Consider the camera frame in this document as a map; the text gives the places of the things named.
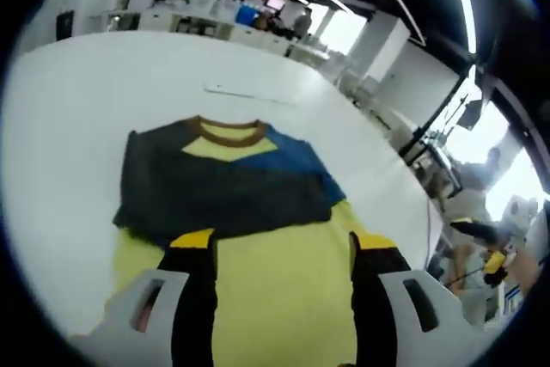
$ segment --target brown collar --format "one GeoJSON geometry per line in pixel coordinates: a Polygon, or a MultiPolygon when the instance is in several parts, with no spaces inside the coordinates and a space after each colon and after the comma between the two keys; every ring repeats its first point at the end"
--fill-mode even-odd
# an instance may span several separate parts
{"type": "Polygon", "coordinates": [[[224,124],[223,122],[217,122],[215,120],[206,119],[197,115],[193,116],[192,118],[185,119],[185,122],[187,122],[187,124],[189,124],[189,126],[193,128],[193,130],[204,139],[211,141],[214,144],[229,146],[231,148],[244,148],[247,146],[253,146],[261,141],[266,135],[266,124],[264,124],[260,120],[255,120],[246,124],[224,124]],[[256,130],[249,137],[245,137],[243,139],[231,139],[219,137],[218,135],[214,135],[213,133],[208,132],[202,124],[219,126],[221,128],[227,129],[256,128],[256,130]]]}

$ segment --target black pole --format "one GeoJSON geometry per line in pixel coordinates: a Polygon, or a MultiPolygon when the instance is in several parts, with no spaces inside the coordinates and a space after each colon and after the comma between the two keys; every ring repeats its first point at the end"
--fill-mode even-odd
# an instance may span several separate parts
{"type": "Polygon", "coordinates": [[[437,108],[436,112],[428,119],[428,121],[424,124],[424,126],[418,128],[416,131],[412,133],[412,139],[399,150],[399,155],[401,158],[404,158],[406,154],[409,153],[409,151],[416,145],[418,142],[420,142],[420,139],[428,132],[428,129],[430,129],[430,126],[435,122],[436,118],[439,116],[441,112],[449,105],[449,102],[451,99],[453,99],[453,96],[456,95],[456,92],[458,92],[458,88],[461,87],[462,83],[466,80],[468,77],[468,74],[470,72],[470,69],[472,69],[472,66],[474,65],[474,61],[471,60],[468,62],[460,76],[458,77],[458,80],[455,83],[455,86],[450,90],[447,97],[441,102],[441,105],[437,108]]]}

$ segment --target white table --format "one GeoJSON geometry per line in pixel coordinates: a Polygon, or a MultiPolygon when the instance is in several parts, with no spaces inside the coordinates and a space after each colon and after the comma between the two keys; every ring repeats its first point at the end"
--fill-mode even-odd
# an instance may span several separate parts
{"type": "Polygon", "coordinates": [[[365,227],[391,237],[412,267],[424,265],[441,232],[436,209],[378,131],[315,70],[198,36],[81,36],[23,55],[3,105],[9,236],[62,333],[94,327],[112,293],[111,221],[128,132],[197,113],[263,119],[308,140],[365,227]],[[258,99],[204,92],[213,83],[258,99]]]}

